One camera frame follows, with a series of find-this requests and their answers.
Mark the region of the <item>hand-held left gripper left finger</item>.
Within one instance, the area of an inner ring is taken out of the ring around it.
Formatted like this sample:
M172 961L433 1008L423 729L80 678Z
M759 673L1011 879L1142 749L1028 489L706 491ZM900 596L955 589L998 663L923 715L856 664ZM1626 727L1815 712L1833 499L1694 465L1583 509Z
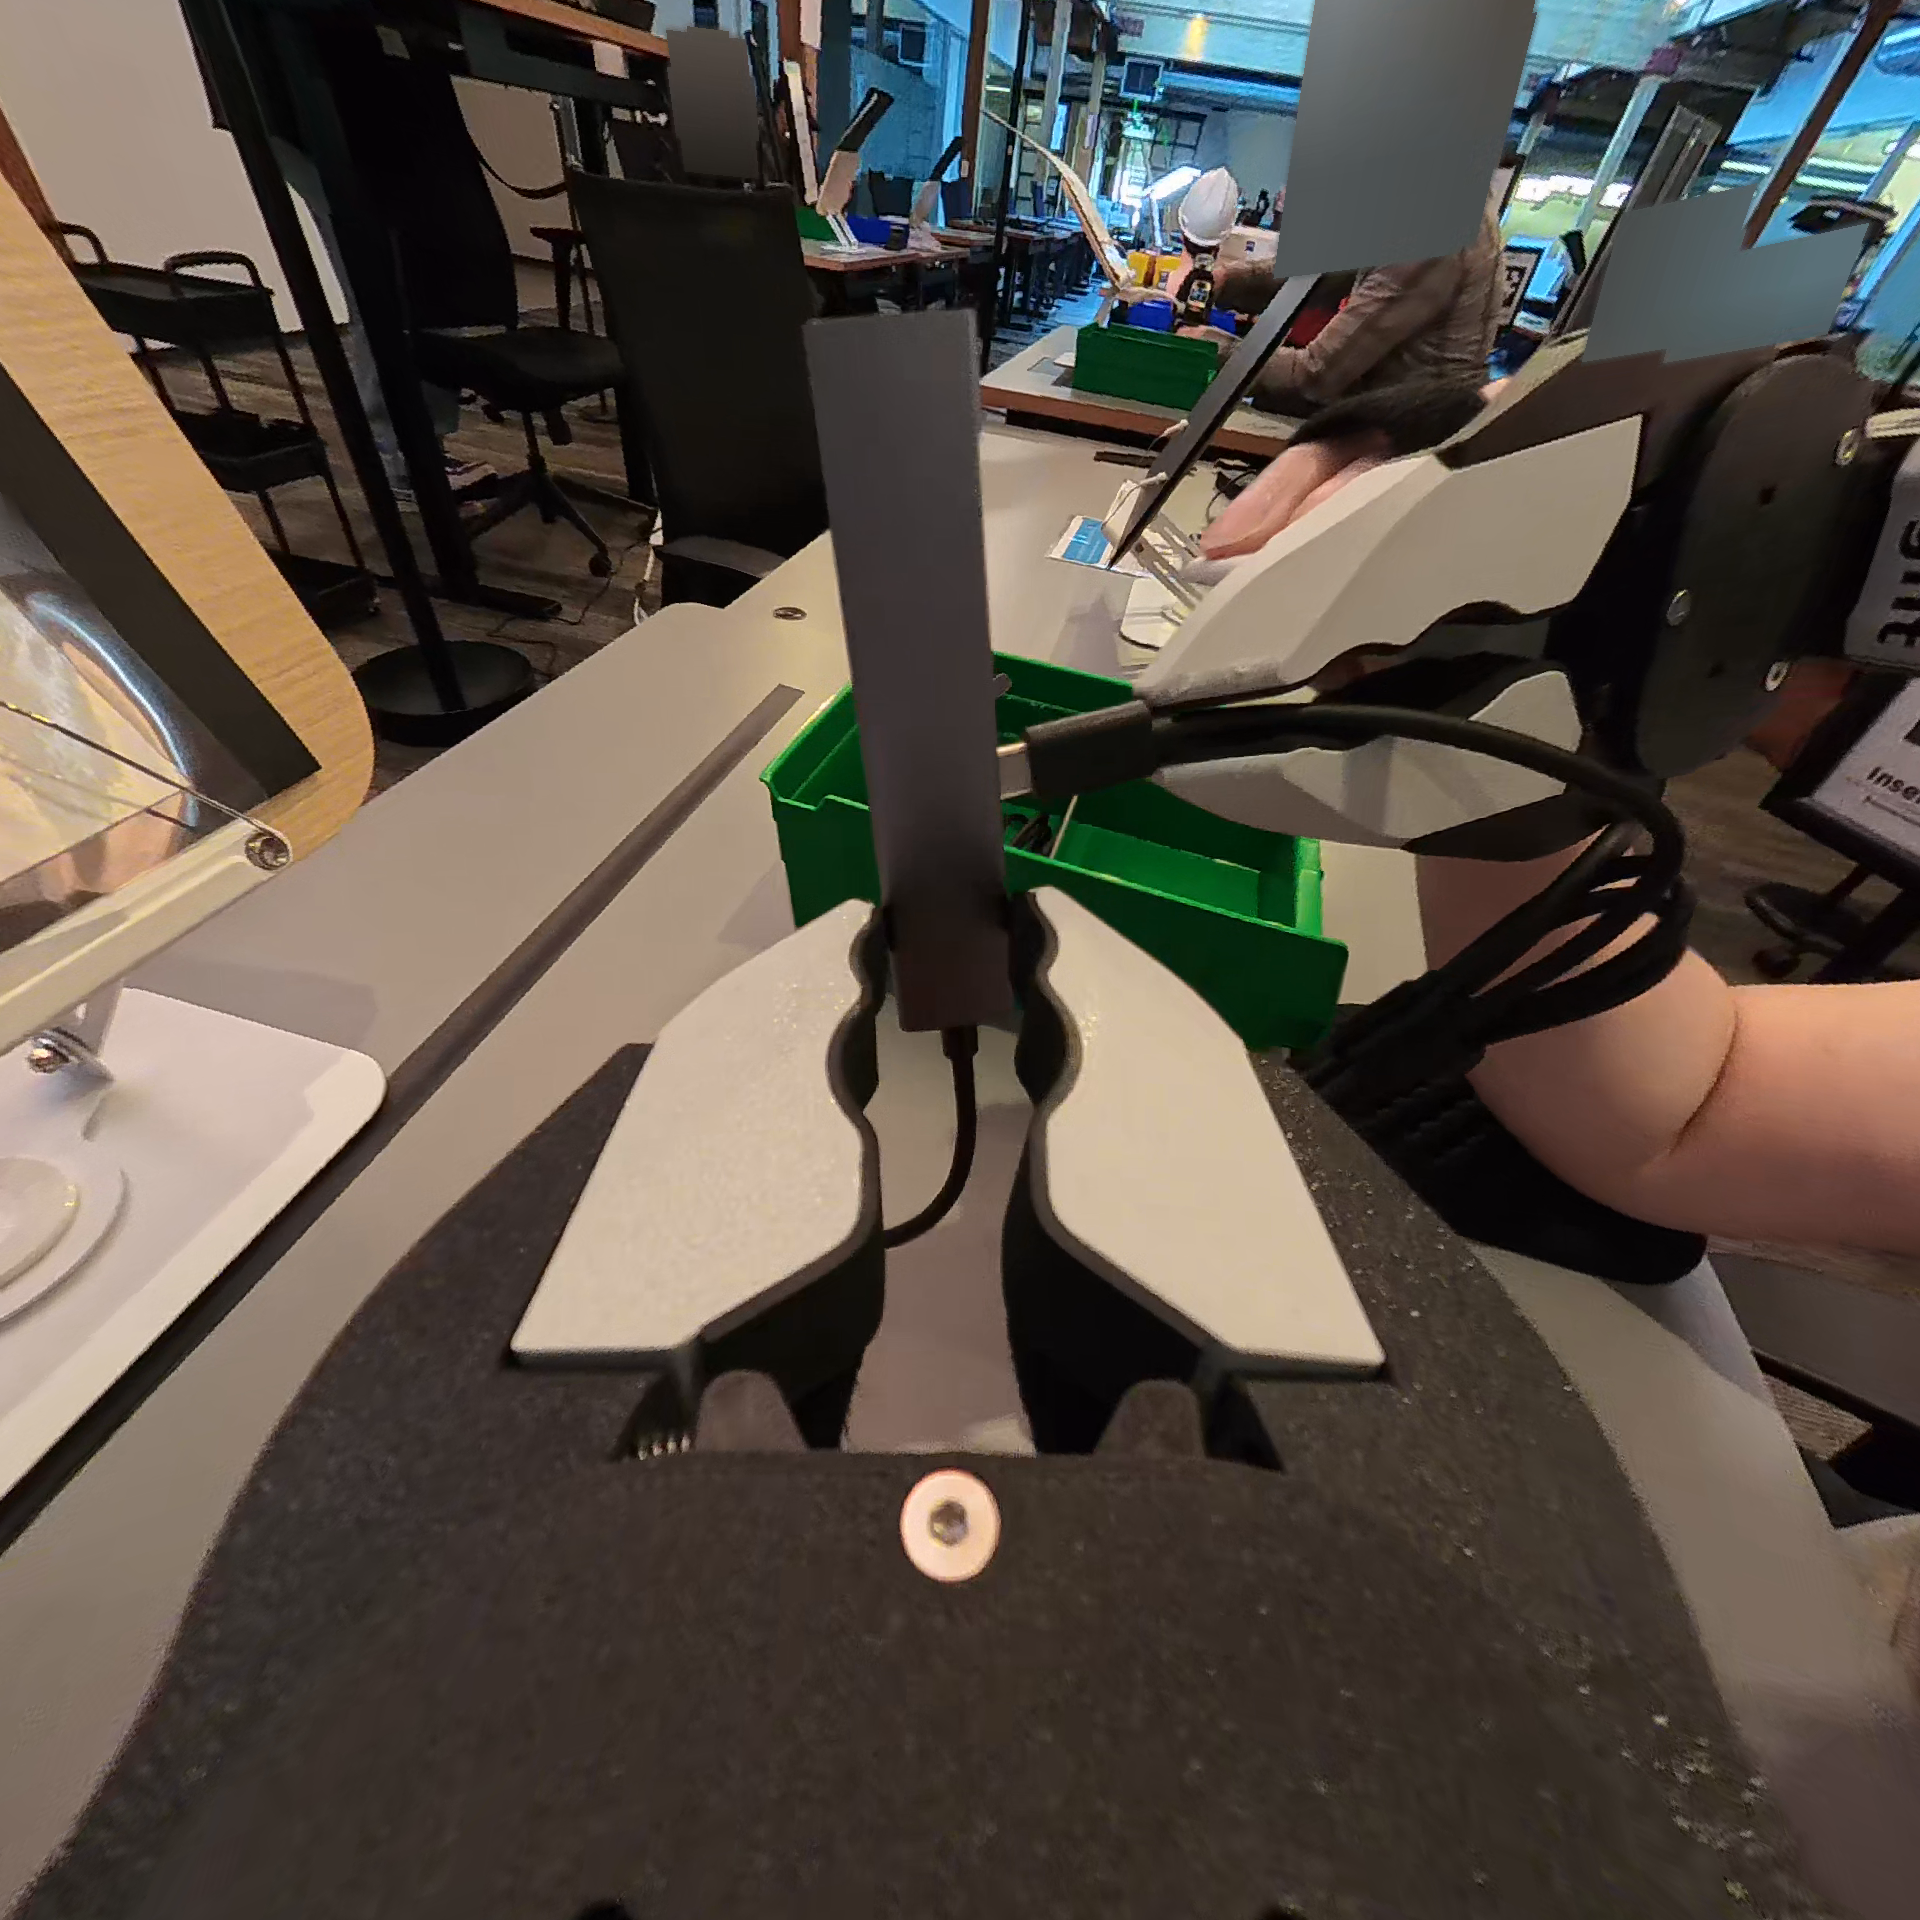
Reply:
M878 910L850 900L719 977L647 1051L513 1332L527 1366L644 1372L696 1409L772 1377L843 1441L882 1316Z

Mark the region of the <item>black framed paper sign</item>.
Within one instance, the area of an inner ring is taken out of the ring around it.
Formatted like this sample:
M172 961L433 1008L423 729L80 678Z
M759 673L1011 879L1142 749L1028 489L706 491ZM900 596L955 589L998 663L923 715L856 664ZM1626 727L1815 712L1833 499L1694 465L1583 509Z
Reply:
M1919 676L1865 672L1763 799L1903 893L1919 889Z

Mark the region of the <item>person's right hand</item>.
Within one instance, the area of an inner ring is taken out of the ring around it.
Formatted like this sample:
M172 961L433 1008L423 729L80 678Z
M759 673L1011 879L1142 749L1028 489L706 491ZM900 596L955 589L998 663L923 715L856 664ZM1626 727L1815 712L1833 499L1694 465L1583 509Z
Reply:
M1207 563L1254 555L1332 493L1403 456L1406 452L1379 430L1310 444L1295 438L1235 503L1211 518L1199 536L1199 555Z

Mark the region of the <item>black pole stand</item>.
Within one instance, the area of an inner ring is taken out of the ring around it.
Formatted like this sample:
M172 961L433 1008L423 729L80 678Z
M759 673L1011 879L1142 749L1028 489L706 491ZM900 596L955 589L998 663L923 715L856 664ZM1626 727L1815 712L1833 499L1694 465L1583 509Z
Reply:
M391 587L415 636L409 646L393 646L356 664L352 678L380 739L402 747L450 747L524 702L537 688L537 672L504 643L450 639L443 633L228 7L182 3L179 9L210 101L232 135L270 233L354 481L368 505L375 542L390 563Z

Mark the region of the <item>black wheeled office chair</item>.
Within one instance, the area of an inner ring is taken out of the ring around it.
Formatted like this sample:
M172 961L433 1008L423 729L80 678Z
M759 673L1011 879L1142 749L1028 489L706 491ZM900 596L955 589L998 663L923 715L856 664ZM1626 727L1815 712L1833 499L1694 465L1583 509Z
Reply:
M537 423L556 445L569 444L567 404L592 392L618 392L624 365L611 337L522 321L515 257L507 237L463 243L460 275L436 295L460 308L448 327L417 327L417 365L426 381L460 395L476 395L483 408L520 420L527 465L495 480L478 512L463 512L468 543L520 512L535 509L544 523L569 523L591 547L587 569L600 580L615 572L607 540L563 491L548 469Z

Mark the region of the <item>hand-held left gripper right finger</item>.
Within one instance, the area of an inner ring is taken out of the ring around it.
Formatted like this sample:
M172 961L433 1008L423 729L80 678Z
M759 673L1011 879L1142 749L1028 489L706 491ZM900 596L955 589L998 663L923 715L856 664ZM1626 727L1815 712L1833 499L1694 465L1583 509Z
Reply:
M1254 1385L1377 1383L1386 1345L1254 1056L1158 958L1056 886L1015 912L1032 1102L1001 1302L1036 1449L1095 1449L1179 1385L1211 1449L1265 1449Z

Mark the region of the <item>dark grey port device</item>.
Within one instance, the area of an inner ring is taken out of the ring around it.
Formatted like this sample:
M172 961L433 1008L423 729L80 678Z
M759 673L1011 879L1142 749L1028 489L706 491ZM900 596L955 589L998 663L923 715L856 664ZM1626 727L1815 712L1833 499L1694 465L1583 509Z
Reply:
M812 319L807 380L900 1027L1015 1004L964 311Z

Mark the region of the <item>person's right forearm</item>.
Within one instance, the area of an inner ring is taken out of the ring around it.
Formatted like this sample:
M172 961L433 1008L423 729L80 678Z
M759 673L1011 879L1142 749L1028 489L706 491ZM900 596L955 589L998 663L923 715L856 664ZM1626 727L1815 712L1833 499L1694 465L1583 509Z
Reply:
M1919 985L1736 987L1694 950L1602 1014L1490 1045L1479 1102L1664 1230L1913 1256Z

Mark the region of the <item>black utility cart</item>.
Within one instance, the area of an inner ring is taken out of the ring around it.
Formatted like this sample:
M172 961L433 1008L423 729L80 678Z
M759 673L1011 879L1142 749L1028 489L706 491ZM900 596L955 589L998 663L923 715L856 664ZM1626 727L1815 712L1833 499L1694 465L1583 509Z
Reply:
M106 243L82 223L56 223L54 235L104 321L132 349L162 408L232 496L260 508L270 557L303 607L330 633L377 613L377 576L350 525L345 499L286 336L275 295L256 262L240 252L200 249L147 267L107 255ZM252 413L225 381L225 359L270 349L295 413ZM295 550L276 493L323 481L342 525L347 557L323 560Z

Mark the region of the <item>wooden sign stand with document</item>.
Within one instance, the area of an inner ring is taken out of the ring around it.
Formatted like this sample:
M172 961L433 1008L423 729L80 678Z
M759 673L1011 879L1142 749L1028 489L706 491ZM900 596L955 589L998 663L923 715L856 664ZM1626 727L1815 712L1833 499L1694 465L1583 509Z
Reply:
M354 1046L132 981L345 827L374 736L12 183L3 208L12 1543L390 1084Z

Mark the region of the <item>black high-back office chair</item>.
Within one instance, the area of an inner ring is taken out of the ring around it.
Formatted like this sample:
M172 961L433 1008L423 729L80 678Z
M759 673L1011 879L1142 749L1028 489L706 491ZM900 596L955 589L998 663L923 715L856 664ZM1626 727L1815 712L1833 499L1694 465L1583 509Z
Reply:
M794 192L567 188L657 484L662 600L726 607L827 528Z

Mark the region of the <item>green plastic bin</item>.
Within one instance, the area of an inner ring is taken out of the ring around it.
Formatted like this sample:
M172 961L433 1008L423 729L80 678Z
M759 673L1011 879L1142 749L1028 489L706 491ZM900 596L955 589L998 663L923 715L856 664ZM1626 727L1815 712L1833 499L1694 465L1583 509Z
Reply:
M1211 385L1220 348L1211 337L1134 325L1087 325L1073 348L1073 388L1186 416Z
M795 924L863 900L882 913L897 1008L911 1030L977 1027L1018 1004L1011 897L1051 886L1196 989L1251 1049L1320 1039L1346 947L1324 929L1316 844L1220 820L1164 785L1081 799L995 801L988 717L1025 729L1124 704L1118 678L998 653L1011 685L958 715L880 708L872 805L857 684L841 688L763 768Z

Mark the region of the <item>black tilted tablet stand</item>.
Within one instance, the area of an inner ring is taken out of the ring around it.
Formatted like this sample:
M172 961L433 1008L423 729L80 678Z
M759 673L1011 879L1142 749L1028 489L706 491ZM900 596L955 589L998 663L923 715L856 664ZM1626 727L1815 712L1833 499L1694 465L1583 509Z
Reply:
M1257 372L1283 344L1298 311L1324 278L1324 275L1303 275L1283 283L1146 475L1116 493L1103 520L1103 534L1112 548L1106 569L1136 560L1147 580L1130 589L1127 613L1121 619L1121 636L1134 646L1161 649L1203 598L1206 587L1188 574L1199 565L1199 542L1164 513L1168 496L1210 451L1217 430L1256 385Z

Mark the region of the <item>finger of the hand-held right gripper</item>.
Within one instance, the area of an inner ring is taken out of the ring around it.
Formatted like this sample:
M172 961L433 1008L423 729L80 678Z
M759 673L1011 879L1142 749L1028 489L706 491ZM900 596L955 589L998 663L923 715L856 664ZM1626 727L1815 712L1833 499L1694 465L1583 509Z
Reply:
M1574 751L1576 692L1551 663L1468 663L1447 700L1388 684L1384 702L1476 717ZM1546 857L1594 832L1594 805L1548 774L1424 740L1297 747L1177 769L1177 795L1238 825L1440 857Z
M1638 475L1642 417L1447 465L1380 464L1230 565L1136 678L1158 708L1310 684L1462 607L1540 614L1578 596Z

